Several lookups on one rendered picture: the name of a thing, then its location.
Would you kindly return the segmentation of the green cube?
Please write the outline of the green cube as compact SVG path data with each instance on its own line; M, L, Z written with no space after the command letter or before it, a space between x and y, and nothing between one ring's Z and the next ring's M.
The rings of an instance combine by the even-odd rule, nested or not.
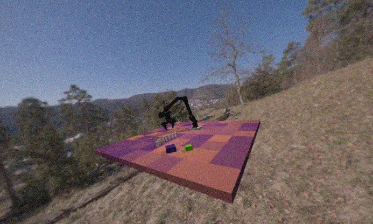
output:
M191 145L191 144L189 144L189 145L185 145L185 150L186 150L186 151L193 150L192 145Z

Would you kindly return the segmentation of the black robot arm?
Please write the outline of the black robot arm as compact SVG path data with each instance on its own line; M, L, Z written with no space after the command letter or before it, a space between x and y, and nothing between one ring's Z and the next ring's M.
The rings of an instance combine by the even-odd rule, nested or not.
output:
M193 124L193 128L197 128L198 127L198 123L197 123L197 120L195 119L194 115L192 114L191 112L191 109L189 107L189 104L188 104L188 99L186 96L184 97L176 97L170 104L168 104L167 106L164 107L164 111L159 113L159 118L162 118L162 117L170 117L170 111L168 111L178 100L182 100L186 107L187 107L187 110L188 110L188 113L189 113L189 119L192 121L192 124ZM167 111L167 112L166 112ZM165 113L166 112L166 113ZM168 118L167 121L169 123L173 123L175 121L175 119L173 118Z

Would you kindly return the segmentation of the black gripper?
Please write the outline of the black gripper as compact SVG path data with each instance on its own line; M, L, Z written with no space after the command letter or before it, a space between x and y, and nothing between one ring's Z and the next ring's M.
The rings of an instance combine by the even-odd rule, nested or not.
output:
M169 122L167 121L167 119L168 118L170 118L170 117L166 117L165 119L166 119L166 121L165 122L163 122L163 123L161 123L161 125L167 130L167 125L166 124L168 124ZM173 122L173 123L171 123L171 125L172 125L172 128L174 127L174 124L175 124L175 122L176 122L176 120Z

